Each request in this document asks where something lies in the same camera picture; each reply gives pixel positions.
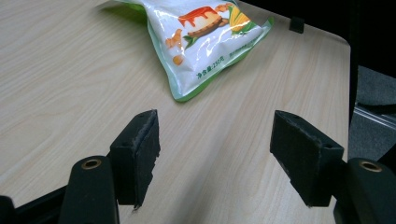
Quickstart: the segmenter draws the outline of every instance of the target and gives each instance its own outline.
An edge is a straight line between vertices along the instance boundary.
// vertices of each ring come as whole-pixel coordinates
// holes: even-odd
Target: wooden table
[[[146,18],[104,0],[0,4],[0,194],[21,206],[106,155],[138,113],[157,109],[162,151],[143,206],[121,223],[334,223],[308,208],[269,152],[276,109],[347,148],[348,43],[240,2],[275,26],[241,62],[177,103]]]

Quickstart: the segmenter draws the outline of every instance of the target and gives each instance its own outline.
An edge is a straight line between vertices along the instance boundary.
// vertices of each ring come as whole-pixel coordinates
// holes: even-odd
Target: metal screw hole
[[[82,163],[81,167],[84,170],[91,170],[91,169],[94,169],[94,168],[100,166],[101,163],[102,163],[102,161],[100,161],[98,159],[92,159],[92,160],[88,160],[88,161],[85,161],[84,163]]]
[[[359,165],[362,168],[364,168],[364,169],[366,169],[368,171],[371,171],[371,172],[378,172],[379,173],[379,172],[382,171],[382,168],[380,166],[378,166],[378,165],[376,165],[376,164],[374,164],[372,162],[369,162],[369,161],[361,161],[359,163]]]

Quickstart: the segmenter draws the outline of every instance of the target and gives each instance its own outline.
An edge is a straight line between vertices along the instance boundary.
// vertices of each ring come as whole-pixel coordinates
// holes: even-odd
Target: snack bag
[[[148,31],[175,100],[202,91],[225,67],[238,62],[270,31],[258,26],[235,1],[117,0],[148,16]]]

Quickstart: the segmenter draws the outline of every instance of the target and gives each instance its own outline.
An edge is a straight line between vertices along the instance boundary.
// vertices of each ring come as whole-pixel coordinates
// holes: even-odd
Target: orange food illustration
[[[228,7],[233,7],[233,4],[232,3],[226,3],[226,4],[223,4],[223,5],[218,5],[218,6],[215,7],[215,11],[217,11],[217,12],[225,12],[225,11],[228,10]]]
[[[167,38],[165,40],[166,47],[169,49],[178,46],[180,49],[182,47],[181,45],[181,29],[177,29],[175,33],[173,34],[172,38]]]
[[[181,65],[181,63],[183,63],[183,60],[184,60],[184,56],[182,54],[178,54],[173,58],[173,62],[175,65]]]
[[[212,7],[199,7],[178,17],[178,20],[191,37],[207,35],[222,23],[222,17]]]

